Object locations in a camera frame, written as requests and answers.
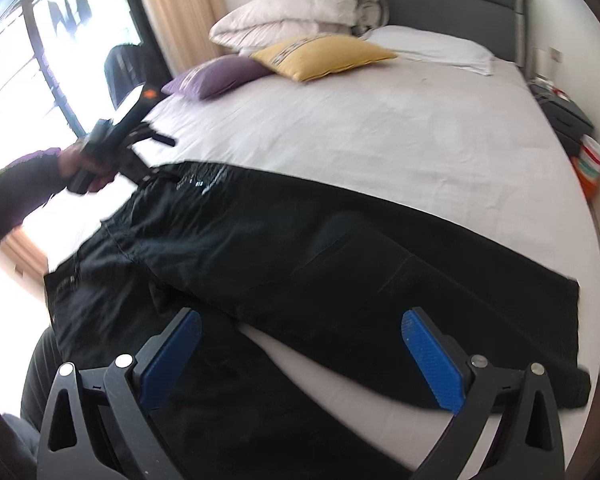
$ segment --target yellow pillow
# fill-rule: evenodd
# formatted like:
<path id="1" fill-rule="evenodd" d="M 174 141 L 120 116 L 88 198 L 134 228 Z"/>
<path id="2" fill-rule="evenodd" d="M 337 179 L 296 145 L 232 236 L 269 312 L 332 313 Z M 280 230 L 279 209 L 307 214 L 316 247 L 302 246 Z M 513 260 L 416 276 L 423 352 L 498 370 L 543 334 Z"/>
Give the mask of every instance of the yellow pillow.
<path id="1" fill-rule="evenodd" d="M 353 36 L 318 34 L 281 41 L 251 54 L 253 59 L 294 81 L 397 57 L 391 50 Z"/>

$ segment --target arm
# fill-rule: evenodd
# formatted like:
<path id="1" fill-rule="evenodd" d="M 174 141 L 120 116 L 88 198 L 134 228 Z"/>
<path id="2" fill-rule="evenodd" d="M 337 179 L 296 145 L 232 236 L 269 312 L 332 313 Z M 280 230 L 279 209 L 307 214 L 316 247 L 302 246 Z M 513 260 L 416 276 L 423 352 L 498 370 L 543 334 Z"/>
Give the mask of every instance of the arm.
<path id="1" fill-rule="evenodd" d="M 62 191 L 60 149 L 36 152 L 0 171 L 0 241 L 25 217 Z"/>

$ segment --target purple pillow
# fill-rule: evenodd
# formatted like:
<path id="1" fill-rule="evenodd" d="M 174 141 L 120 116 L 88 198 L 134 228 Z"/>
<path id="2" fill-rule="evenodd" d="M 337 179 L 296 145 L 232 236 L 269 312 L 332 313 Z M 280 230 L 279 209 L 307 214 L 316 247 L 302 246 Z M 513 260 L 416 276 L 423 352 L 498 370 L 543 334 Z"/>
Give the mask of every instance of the purple pillow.
<path id="1" fill-rule="evenodd" d="M 270 74 L 273 74 L 271 70 L 250 57 L 229 54 L 183 72 L 162 91 L 192 99 L 209 99 Z"/>

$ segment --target bed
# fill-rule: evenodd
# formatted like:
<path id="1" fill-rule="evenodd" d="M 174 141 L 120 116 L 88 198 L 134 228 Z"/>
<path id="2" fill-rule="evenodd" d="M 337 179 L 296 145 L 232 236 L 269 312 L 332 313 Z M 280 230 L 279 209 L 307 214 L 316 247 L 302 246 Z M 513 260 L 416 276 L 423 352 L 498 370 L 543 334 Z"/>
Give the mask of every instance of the bed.
<path id="1" fill-rule="evenodd" d="M 526 88 L 526 0 L 388 0 L 390 24 L 476 41 L 498 58 L 492 76 L 394 59 L 298 85 L 270 76 L 210 102 L 172 96 L 149 115 L 178 139 L 144 143 L 151 164 L 214 160 L 345 187 L 460 224 L 580 284 L 580 366 L 592 393 L 600 368 L 600 250 L 570 162 Z M 53 199 L 45 218 L 74 226 L 55 266 L 133 187 Z M 321 367 L 249 326 L 241 331 L 293 382 L 359 436 L 416 468 L 450 416 L 401 404 Z M 589 405 L 561 413 L 570 459 Z M 463 477 L 484 458 L 491 417 Z"/>

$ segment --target wooden floor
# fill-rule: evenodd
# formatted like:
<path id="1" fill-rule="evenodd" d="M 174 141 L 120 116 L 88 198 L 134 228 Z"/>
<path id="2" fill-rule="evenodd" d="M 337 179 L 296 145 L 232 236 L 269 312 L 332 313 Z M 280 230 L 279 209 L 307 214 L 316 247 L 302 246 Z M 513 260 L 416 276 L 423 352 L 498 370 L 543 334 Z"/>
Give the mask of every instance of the wooden floor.
<path id="1" fill-rule="evenodd" d="M 593 395 L 589 418 L 573 458 L 567 468 L 566 480 L 583 480 L 600 457 L 600 378 Z"/>

